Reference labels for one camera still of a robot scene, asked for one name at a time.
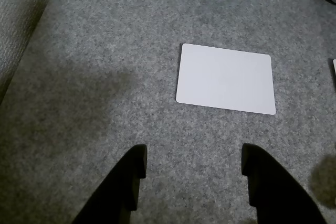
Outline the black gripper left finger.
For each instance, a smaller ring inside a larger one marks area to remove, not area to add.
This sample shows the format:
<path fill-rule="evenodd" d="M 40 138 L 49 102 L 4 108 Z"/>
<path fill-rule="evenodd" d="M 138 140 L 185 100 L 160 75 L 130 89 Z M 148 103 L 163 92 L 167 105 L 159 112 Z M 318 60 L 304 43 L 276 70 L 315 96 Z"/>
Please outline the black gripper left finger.
<path fill-rule="evenodd" d="M 146 178 L 147 146 L 130 148 L 90 196 L 73 223 L 129 223 Z"/>

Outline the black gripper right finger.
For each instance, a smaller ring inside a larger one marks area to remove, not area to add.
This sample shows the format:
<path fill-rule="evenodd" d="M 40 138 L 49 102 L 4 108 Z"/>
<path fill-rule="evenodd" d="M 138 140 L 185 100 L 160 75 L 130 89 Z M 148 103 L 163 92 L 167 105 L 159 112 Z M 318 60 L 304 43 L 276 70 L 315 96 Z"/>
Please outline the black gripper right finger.
<path fill-rule="evenodd" d="M 241 152 L 241 171 L 258 223 L 326 223 L 309 194 L 268 152 L 250 143 Z"/>

